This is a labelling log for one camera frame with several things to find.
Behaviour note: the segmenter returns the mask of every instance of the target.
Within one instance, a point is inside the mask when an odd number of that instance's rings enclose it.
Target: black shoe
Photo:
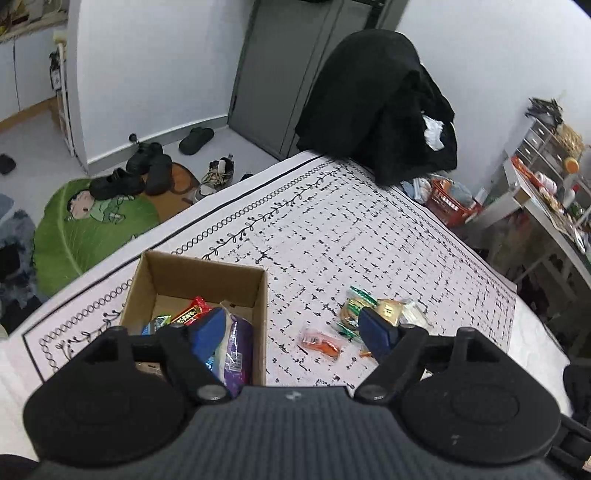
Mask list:
[[[191,132],[178,144],[178,149],[185,155],[195,155],[213,138],[214,134],[211,128],[192,128]]]
[[[148,173],[148,170],[150,169],[150,161],[154,157],[162,155],[162,153],[162,145],[158,142],[142,142],[138,145],[138,151],[127,161],[125,170],[134,175]]]
[[[4,153],[0,155],[0,173],[2,175],[8,175],[12,170],[16,168],[17,164],[13,159]]]
[[[144,191],[144,179],[117,168],[111,175],[90,182],[90,194],[95,200],[108,200],[117,195],[139,195]]]
[[[150,160],[146,195],[162,195],[173,185],[173,160],[170,156],[160,154]]]

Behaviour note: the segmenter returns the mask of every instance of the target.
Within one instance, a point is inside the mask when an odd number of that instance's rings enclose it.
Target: purple snack bag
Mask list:
[[[252,375],[252,325],[247,320],[230,314],[228,345],[223,367],[223,383],[233,397],[238,395],[243,385],[251,382]]]

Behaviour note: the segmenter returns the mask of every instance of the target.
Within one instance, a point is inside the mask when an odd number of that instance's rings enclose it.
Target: cardboard box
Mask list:
[[[129,289],[121,325],[140,335],[156,316],[176,315],[195,297],[212,307],[227,300],[232,313],[252,323],[252,384],[265,385],[267,352],[267,272],[262,268],[147,251]]]

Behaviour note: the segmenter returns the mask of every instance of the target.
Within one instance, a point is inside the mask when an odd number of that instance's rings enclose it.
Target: red candy wrapper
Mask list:
[[[212,308],[201,297],[195,297],[188,308],[181,313],[175,315],[170,323],[184,323],[191,325],[196,320],[199,320],[203,315],[211,312]]]

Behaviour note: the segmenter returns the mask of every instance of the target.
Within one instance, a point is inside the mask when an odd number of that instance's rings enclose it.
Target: screw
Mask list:
[[[366,401],[378,401],[386,397],[388,392],[379,385],[364,385],[357,390],[356,395]]]
[[[221,385],[205,385],[199,387],[197,396],[202,400],[217,401],[226,396],[226,389]]]

